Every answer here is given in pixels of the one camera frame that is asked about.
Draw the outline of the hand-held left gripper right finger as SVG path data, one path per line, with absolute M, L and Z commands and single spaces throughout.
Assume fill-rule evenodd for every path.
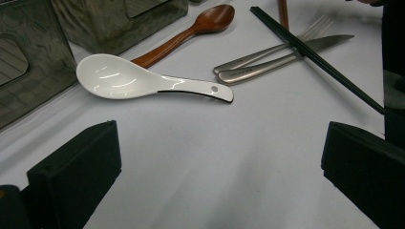
M 321 168 L 380 229 L 405 229 L 405 151 L 363 129 L 329 124 Z

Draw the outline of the steel fork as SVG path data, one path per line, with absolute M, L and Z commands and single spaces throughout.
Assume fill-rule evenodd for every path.
M 326 15 L 322 15 L 312 25 L 310 25 L 306 30 L 301 32 L 298 35 L 298 38 L 301 41 L 309 41 L 314 38 L 320 38 L 329 29 L 329 27 L 331 26 L 332 23 L 333 23 L 333 20 L 331 18 L 327 17 Z M 276 45 L 274 47 L 267 48 L 262 51 L 258 51 L 258 52 L 240 57 L 238 59 L 229 61 L 220 66 L 215 67 L 213 69 L 213 73 L 218 74 L 221 71 L 235 70 L 235 69 L 247 66 L 248 64 L 251 64 L 255 61 L 258 61 L 266 56 L 279 52 L 288 47 L 289 47 L 289 44 Z

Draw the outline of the brown wooden spoon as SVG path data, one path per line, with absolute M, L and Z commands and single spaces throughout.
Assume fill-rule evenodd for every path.
M 191 27 L 132 62 L 143 68 L 150 68 L 193 36 L 226 30 L 233 21 L 234 14 L 235 10 L 230 5 L 219 5 L 205 10 L 198 15 Z

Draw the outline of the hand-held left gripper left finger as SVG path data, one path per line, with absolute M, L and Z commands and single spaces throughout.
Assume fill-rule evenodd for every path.
M 33 166 L 42 229 L 82 229 L 121 172 L 117 123 L 89 127 Z

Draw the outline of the brown wooden chopstick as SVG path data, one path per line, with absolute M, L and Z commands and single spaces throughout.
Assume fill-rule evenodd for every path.
M 277 0 L 280 24 L 289 29 L 287 0 Z

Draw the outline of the black chopstick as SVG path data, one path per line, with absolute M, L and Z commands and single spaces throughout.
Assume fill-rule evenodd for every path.
M 329 62 L 319 56 L 312 48 L 306 45 L 303 41 L 298 39 L 295 35 L 285 29 L 280 23 L 268 15 L 260 7 L 251 7 L 250 11 L 258 17 L 268 28 L 275 32 L 279 37 L 288 41 L 299 53 L 310 59 L 315 65 L 321 68 L 325 73 L 330 75 L 333 79 L 339 82 L 342 86 L 355 94 L 358 98 L 372 107 L 381 115 L 385 115 L 387 111 L 379 105 L 374 99 L 368 96 L 354 83 L 352 83 L 345 75 L 336 70 Z

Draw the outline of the white ceramic spoon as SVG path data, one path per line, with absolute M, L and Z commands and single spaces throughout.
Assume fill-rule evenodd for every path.
M 76 67 L 79 83 L 91 94 L 108 99 L 129 99 L 158 93 L 191 93 L 231 103 L 232 90 L 215 82 L 150 72 L 110 54 L 93 54 Z

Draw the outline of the clear grey plastic bin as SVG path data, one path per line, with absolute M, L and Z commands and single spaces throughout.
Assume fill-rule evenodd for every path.
M 89 52 L 123 53 L 188 13 L 188 0 L 51 0 L 66 37 Z
M 51 0 L 0 0 L 0 130 L 76 82 Z

